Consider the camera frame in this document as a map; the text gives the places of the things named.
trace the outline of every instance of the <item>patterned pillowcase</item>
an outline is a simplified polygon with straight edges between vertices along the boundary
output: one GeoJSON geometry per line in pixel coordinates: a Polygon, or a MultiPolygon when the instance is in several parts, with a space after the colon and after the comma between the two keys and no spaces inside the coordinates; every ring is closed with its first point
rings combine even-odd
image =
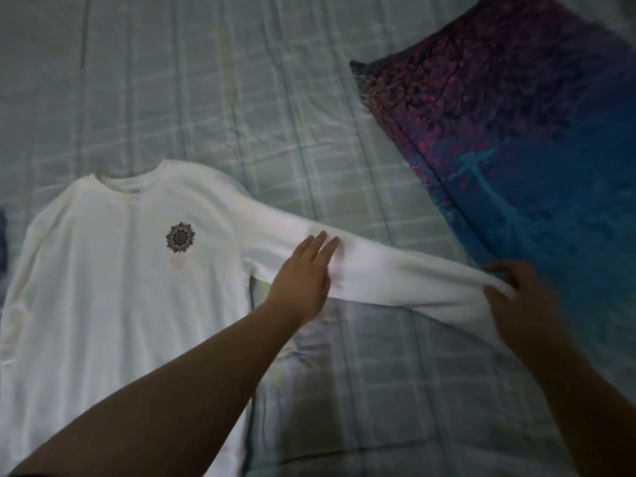
{"type": "Polygon", "coordinates": [[[636,294],[629,44],[556,0],[481,0],[415,46],[351,69],[478,263],[533,263],[597,341],[617,324],[636,330],[616,316],[636,294]]]}

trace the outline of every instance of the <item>bed sheet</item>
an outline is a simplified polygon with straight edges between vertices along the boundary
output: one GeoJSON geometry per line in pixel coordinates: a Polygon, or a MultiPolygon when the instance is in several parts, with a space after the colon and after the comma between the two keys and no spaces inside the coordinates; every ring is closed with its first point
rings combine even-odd
{"type": "MultiPolygon", "coordinates": [[[[32,217],[70,182],[163,158],[215,167],[282,210],[470,263],[359,103],[348,62],[407,47],[476,1],[0,0],[10,268],[32,217]]],[[[614,1],[568,3],[630,37],[614,1]]],[[[265,292],[254,284],[256,304],[265,292]]],[[[250,477],[571,472],[518,363],[408,310],[335,300],[264,377],[247,447],[250,477]]]]}

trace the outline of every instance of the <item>forearm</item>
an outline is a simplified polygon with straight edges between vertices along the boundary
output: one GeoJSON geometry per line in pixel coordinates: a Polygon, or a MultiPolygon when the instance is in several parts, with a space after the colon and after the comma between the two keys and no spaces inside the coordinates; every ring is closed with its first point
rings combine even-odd
{"type": "Polygon", "coordinates": [[[261,305],[89,409],[12,474],[203,475],[300,325],[261,305]]]}
{"type": "Polygon", "coordinates": [[[529,366],[581,477],[631,474],[636,409],[568,344],[529,366]]]}

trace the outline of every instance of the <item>neckline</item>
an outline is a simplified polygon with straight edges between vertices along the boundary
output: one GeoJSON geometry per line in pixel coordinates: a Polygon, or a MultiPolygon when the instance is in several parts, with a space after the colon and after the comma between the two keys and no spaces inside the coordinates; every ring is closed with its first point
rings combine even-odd
{"type": "Polygon", "coordinates": [[[151,171],[134,177],[107,177],[92,173],[88,179],[101,192],[121,200],[141,201],[154,195],[165,179],[168,161],[163,159],[151,171]]]}

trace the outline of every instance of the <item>hand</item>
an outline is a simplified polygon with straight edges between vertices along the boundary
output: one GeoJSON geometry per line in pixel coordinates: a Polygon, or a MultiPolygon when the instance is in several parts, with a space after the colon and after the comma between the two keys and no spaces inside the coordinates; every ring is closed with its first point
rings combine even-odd
{"type": "Polygon", "coordinates": [[[301,325],[318,316],[331,287],[327,267],[340,242],[336,237],[322,248],[326,240],[323,231],[298,245],[274,278],[264,304],[298,317],[301,325]]]}
{"type": "Polygon", "coordinates": [[[528,263],[496,261],[490,272],[506,272],[506,282],[519,292],[509,299],[493,287],[484,288],[499,336],[521,361],[533,371],[545,363],[551,350],[570,347],[570,339],[561,326],[558,297],[539,279],[528,263]]]}

